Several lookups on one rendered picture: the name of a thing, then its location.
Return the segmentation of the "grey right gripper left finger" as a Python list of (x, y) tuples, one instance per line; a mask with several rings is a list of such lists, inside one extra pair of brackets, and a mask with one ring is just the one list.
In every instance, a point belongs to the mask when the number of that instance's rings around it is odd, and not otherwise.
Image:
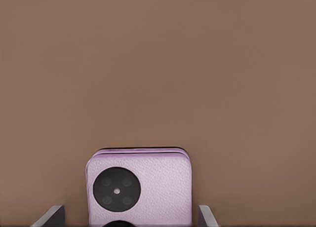
[(47, 210), (32, 226), (64, 226), (65, 207), (54, 205)]

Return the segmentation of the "lilac leather-textured phone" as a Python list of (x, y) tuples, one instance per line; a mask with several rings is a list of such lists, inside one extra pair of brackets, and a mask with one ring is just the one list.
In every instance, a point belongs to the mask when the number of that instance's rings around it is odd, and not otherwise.
[(192, 167), (177, 147), (98, 150), (86, 164), (89, 224), (189, 226)]

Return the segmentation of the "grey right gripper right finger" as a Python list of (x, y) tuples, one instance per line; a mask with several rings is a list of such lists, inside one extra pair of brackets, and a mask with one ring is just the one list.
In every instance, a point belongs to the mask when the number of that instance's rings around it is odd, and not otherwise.
[(218, 226), (218, 223), (208, 205), (198, 206), (198, 226)]

